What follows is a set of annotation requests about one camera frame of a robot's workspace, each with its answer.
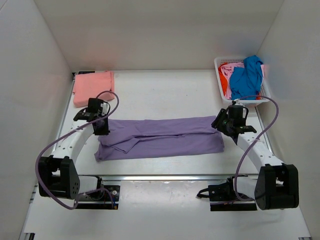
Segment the purple t shirt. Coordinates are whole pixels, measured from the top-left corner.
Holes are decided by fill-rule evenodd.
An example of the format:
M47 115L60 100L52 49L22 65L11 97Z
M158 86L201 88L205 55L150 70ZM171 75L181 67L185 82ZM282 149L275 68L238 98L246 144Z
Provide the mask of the purple t shirt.
M96 161L216 154L224 151L214 116L161 120L109 120L110 133L98 137Z

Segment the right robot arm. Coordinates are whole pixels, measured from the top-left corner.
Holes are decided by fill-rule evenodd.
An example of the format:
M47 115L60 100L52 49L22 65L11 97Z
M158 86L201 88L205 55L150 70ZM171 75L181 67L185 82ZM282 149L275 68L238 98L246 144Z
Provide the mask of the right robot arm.
M224 187L224 195L229 200L254 201L261 210L297 208L298 169L284 163L264 145L257 130L246 124L248 113L248 108L242 105L229 105L219 111L211 124L244 151L231 183ZM240 175L245 158L257 169L257 179Z

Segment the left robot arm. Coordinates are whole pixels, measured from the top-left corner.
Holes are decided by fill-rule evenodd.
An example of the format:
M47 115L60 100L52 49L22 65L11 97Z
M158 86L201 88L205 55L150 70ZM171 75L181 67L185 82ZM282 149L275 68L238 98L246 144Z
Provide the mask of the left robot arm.
M99 199L104 195L105 187L101 179L96 176L78 176L75 162L90 136L103 136L110 132L107 118L79 127L104 117L109 110L110 105L102 99L90 98L88 106L73 118L70 130L75 132L61 140L50 156L40 158L39 176L55 197L74 200L79 193L87 192L93 199Z

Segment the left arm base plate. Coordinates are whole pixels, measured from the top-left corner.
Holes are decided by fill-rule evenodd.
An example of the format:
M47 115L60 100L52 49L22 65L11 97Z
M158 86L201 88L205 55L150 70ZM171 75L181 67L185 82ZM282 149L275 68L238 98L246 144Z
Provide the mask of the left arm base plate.
M89 195L83 195L79 198L76 209L80 210L118 210L120 200L120 185L104 185L110 192L110 198L107 192L95 192Z

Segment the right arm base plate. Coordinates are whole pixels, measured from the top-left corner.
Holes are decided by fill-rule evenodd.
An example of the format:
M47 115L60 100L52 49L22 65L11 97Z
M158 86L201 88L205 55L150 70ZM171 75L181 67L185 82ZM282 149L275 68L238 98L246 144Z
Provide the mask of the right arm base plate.
M231 183L208 185L200 190L196 197L198 199L209 199L211 212L249 212L257 211L253 201L240 201Z

